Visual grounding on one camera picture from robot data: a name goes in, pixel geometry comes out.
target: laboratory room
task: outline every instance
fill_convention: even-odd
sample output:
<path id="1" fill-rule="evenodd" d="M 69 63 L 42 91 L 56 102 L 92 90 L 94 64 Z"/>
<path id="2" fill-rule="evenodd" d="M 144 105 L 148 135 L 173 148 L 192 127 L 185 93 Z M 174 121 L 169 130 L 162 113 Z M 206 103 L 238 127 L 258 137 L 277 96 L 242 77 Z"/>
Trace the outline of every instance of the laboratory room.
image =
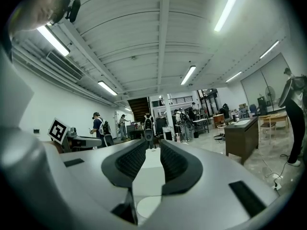
<path id="1" fill-rule="evenodd" d="M 301 227 L 298 1 L 2 0 L 4 224 Z"/>

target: concrete floor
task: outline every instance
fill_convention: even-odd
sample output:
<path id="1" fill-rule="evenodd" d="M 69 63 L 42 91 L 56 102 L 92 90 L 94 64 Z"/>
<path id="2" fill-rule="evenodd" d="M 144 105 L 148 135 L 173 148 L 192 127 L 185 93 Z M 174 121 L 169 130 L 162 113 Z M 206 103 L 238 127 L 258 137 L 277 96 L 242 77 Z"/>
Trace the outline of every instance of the concrete floor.
<path id="1" fill-rule="evenodd" d="M 218 135 L 217 129 L 210 129 L 210 132 L 200 133 L 199 138 L 191 139 L 187 144 L 196 148 L 225 154 L 225 142 L 213 139 Z M 244 167 L 263 180 L 268 186 L 274 185 L 277 177 L 274 173 L 280 174 L 283 170 L 282 179 L 276 179 L 282 187 L 278 190 L 280 195 L 291 192 L 298 182 L 304 164 L 301 161 L 300 167 L 293 167 L 285 163 L 293 144 L 293 132 L 290 127 L 287 130 L 282 122 L 277 123 L 276 132 L 272 132 L 271 144 L 269 135 L 265 138 L 265 133 L 260 134 L 259 149 L 253 150 L 251 156 L 245 161 Z M 241 158 L 229 154 L 229 158 L 241 162 Z M 164 170 L 160 163 L 160 149 L 148 149 L 146 151 L 146 161 L 133 182 L 134 202 L 138 215 L 139 225 L 142 225 L 154 212 L 159 204 L 161 186 L 164 181 Z"/>

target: chair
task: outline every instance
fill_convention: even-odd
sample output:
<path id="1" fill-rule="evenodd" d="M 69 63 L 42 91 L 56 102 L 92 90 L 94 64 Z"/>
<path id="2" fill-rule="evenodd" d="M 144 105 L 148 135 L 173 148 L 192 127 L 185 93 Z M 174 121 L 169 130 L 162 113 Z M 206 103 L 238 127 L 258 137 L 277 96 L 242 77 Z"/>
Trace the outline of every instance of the chair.
<path id="1" fill-rule="evenodd" d="M 264 130 L 270 130 L 270 143 L 271 144 L 271 137 L 272 137 L 272 127 L 275 129 L 275 134 L 276 134 L 276 122 L 271 122 L 271 115 L 265 115 L 265 116 L 260 116 L 259 117 L 260 122 L 261 120 L 263 121 L 262 125 L 260 125 L 260 135 L 259 138 L 261 140 L 261 129 Z"/>

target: black vent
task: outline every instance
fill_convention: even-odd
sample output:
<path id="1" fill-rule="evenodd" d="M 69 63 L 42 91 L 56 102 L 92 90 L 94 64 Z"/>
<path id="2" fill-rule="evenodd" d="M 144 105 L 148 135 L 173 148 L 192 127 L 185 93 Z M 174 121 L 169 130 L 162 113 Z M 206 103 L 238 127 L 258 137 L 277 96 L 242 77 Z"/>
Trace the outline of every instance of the black vent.
<path id="1" fill-rule="evenodd" d="M 50 52 L 47 55 L 47 59 L 52 60 L 58 66 L 59 69 L 64 70 L 70 75 L 74 76 L 78 80 L 82 78 L 82 73 L 73 64 L 71 64 L 63 56 L 57 54 L 56 52 Z"/>

